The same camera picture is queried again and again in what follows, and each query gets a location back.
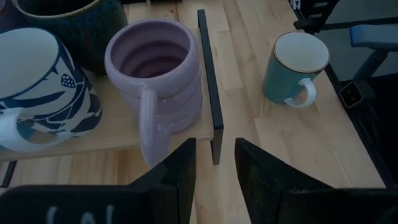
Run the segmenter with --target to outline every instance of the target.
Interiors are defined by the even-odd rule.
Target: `white mug with blue leaf pattern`
[[[0,146],[39,151],[81,137],[102,115],[100,100],[82,69],[53,34],[38,28],[0,34]],[[18,124],[57,137],[35,144]]]

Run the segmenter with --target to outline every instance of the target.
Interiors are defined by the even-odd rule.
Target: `mug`
[[[264,95],[274,103],[294,108],[311,105],[317,95],[313,80],[328,65],[326,45],[313,35],[290,32],[280,36],[269,57],[264,79]],[[304,89],[307,99],[297,103],[294,98]]]
[[[170,134],[201,111],[198,46],[188,28],[167,19],[129,24],[105,53],[109,79],[139,118],[141,150],[154,167],[169,153]]]
[[[120,0],[14,0],[28,22],[55,34],[79,64],[105,75],[112,36],[127,25]]]
[[[0,0],[0,34],[27,26],[25,17],[14,7],[12,0]]]
[[[6,149],[46,149],[84,136],[101,119],[93,86],[64,45],[46,30],[0,34],[0,73],[0,145]],[[56,139],[31,143],[18,131],[21,123]]]

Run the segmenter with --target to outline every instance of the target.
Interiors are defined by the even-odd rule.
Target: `black panel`
[[[190,221],[196,139],[128,186],[38,185],[0,197],[1,223],[183,223]]]

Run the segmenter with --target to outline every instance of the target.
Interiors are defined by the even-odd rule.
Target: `blue leaf print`
[[[26,100],[9,99],[9,100],[4,100],[4,104],[9,108],[17,108],[17,107],[30,108],[53,102],[58,98],[60,98],[64,93],[65,91],[60,91],[58,93],[52,93],[47,96],[42,96],[34,99],[26,99]]]
[[[63,74],[61,78],[61,85],[68,87],[68,88],[75,88],[76,83],[72,77],[67,74]]]

